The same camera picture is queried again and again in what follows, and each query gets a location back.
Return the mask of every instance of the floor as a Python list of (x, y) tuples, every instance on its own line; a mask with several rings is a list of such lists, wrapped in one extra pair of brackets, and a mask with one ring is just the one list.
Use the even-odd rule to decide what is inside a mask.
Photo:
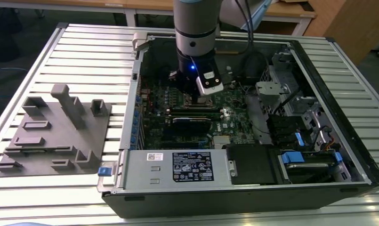
[[(125, 25), (124, 15), (111, 13), (88, 13), (69, 11), (45, 11), (44, 18), (39, 19), (32, 9), (19, 10), (19, 19), (23, 24), (23, 31), (13, 35), (20, 48), (20, 57), (9, 62), (0, 63), (3, 67), (17, 67), (29, 69), (36, 57), (45, 45), (59, 22), (76, 24)], [(171, 16), (159, 16), (156, 19), (140, 16), (139, 25), (147, 27), (173, 28)], [(227, 27), (223, 30), (237, 31)], [(359, 65), (368, 82), (379, 93), (379, 58), (369, 53)], [(20, 70), (0, 70), (0, 114), (8, 101), (24, 79), (25, 72)]]

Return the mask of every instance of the table leg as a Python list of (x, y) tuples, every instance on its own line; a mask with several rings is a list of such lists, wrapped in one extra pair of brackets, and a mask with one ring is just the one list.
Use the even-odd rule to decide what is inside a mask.
[(300, 22), (296, 24), (296, 27), (295, 27), (291, 35), (303, 36), (303, 33), (308, 28), (311, 20), (312, 20), (311, 18), (303, 18), (300, 20)]
[(124, 11), (125, 11), (128, 27), (136, 27), (137, 26), (136, 10), (132, 8), (125, 8)]

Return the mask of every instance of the blue latch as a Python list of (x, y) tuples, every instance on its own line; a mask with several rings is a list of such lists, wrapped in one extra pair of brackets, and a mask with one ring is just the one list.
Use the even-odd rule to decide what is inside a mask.
[(112, 175), (112, 168), (109, 167), (100, 167), (97, 171), (99, 177), (111, 177)]
[(300, 145), (300, 146), (304, 146), (301, 134), (300, 134), (300, 133), (295, 133), (295, 136), (296, 136), (299, 145)]
[(300, 152), (285, 152), (281, 154), (283, 163), (304, 162), (303, 154)]
[(343, 161), (343, 157), (341, 157), (341, 154), (339, 152), (335, 152), (333, 156), (336, 158), (337, 163)]
[(135, 135), (137, 132), (137, 128), (136, 127), (132, 127), (132, 134)]

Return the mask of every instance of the wooden desk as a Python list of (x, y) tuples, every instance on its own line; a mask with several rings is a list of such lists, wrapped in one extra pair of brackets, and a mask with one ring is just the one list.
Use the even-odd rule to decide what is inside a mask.
[[(137, 14), (172, 15), (172, 0), (0, 0), (0, 7), (47, 10), (124, 13), (127, 24), (137, 25)], [(315, 12), (297, 3), (277, 2), (267, 10), (263, 21), (296, 23), (292, 35), (303, 35)]]
[[(172, 8), (173, 0), (127, 0), (128, 26), (136, 26), (136, 14), (172, 15)], [(301, 36), (315, 17), (316, 13), (304, 11), (297, 3), (277, 2), (271, 4), (263, 21), (296, 23), (292, 35)]]
[[(127, 8), (172, 11), (173, 0), (127, 0)], [(288, 16), (315, 18), (316, 13), (304, 11), (297, 3), (277, 2), (271, 4), (267, 16)]]

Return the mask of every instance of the white bracket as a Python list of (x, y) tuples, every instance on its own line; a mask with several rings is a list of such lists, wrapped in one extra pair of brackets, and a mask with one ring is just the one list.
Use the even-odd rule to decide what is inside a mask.
[(133, 34), (133, 39), (132, 39), (133, 50), (135, 51), (141, 50), (145, 47), (147, 41), (148, 41), (147, 32), (136, 32)]

